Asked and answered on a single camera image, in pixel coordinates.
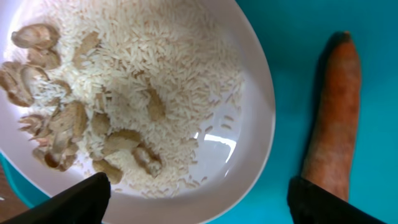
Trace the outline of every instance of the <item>white plate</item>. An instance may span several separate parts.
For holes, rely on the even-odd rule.
[[[5,48],[5,40],[9,40],[9,30],[15,29],[15,21],[20,17],[22,11],[17,9],[21,2],[0,2],[0,21],[3,22],[0,24],[1,51]],[[105,222],[205,222],[237,204],[264,169],[275,126],[274,89],[267,60],[252,27],[235,1],[203,2],[228,28],[244,60],[245,91],[241,115],[235,116],[239,117],[234,124],[236,127],[233,126],[231,132],[214,128],[210,133],[197,136],[203,149],[197,155],[200,166],[190,169],[190,173],[208,176],[206,184],[174,198],[144,199],[129,192],[112,192]],[[27,141],[25,133],[17,130],[16,121],[23,110],[9,104],[3,91],[0,91],[0,105],[0,149],[25,178],[50,197],[84,179],[82,170],[70,169],[59,173],[34,160],[30,153],[34,145]],[[211,123],[220,123],[226,111],[230,110],[228,106],[222,106],[215,112]],[[203,128],[208,126],[206,123],[202,125]]]

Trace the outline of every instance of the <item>teal table surface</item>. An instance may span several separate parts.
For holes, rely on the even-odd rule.
[[[271,156],[250,193],[216,223],[292,223],[289,179],[299,174],[314,117],[315,65],[329,36],[352,33],[362,62],[359,130],[349,202],[398,223],[398,1],[238,0],[262,44],[276,97]],[[28,206],[46,200],[4,159]]]

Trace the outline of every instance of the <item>white rice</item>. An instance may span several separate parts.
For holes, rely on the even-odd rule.
[[[154,179],[127,151],[106,159],[123,170],[126,186],[142,191],[143,196],[177,195],[178,180],[189,173],[190,164],[197,163],[192,153],[197,142],[192,136],[199,125],[210,119],[223,95],[228,96],[233,89],[239,93],[233,93],[228,101],[239,106],[243,84],[240,61],[222,27],[198,0],[40,0],[34,10],[37,17],[23,24],[45,22],[59,29],[61,38],[54,50],[60,54],[62,66],[47,71],[47,75],[51,80],[68,82],[73,93],[65,98],[59,87],[42,83],[46,92],[43,95],[34,90],[33,110],[51,113],[54,108],[44,105],[59,96],[63,103],[84,102],[91,118],[94,111],[101,111],[95,96],[105,89],[109,132],[139,131],[160,154],[164,168]],[[101,48],[81,55],[84,68],[77,70],[72,63],[74,51],[94,31],[99,33]],[[25,61],[23,50],[9,46],[7,53],[8,58]],[[166,107],[166,119],[156,123],[146,110],[150,100],[143,91],[148,87],[147,79]],[[88,127],[78,145],[82,152],[99,151],[103,138]],[[196,180],[183,183],[189,189],[199,186]]]

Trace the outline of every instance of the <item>white bowl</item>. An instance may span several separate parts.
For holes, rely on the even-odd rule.
[[[16,29],[16,21],[24,14],[22,10],[18,11],[22,1],[0,1],[1,52],[5,49],[5,40],[10,38],[10,31]],[[229,134],[216,129],[211,136],[198,137],[200,147],[211,146],[213,150],[201,154],[198,160],[204,161],[204,165],[190,172],[210,175],[206,184],[174,198],[144,199],[112,192],[104,222],[206,222],[236,205],[251,190],[264,169],[275,126],[274,89],[267,60],[250,23],[234,0],[203,2],[228,28],[244,60],[245,91],[237,124],[240,128]],[[59,173],[39,164],[30,153],[35,146],[27,141],[25,133],[17,130],[16,121],[23,110],[8,103],[3,91],[0,91],[0,105],[0,149],[26,179],[50,197],[84,179],[82,170]],[[213,122],[221,119],[226,110],[228,108],[217,111]],[[214,151],[217,149],[220,153],[216,155]]]

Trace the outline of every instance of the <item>black object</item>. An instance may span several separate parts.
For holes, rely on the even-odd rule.
[[[383,223],[301,177],[290,180],[287,203],[295,224]]]
[[[99,224],[110,197],[111,185],[100,172],[2,224]]]

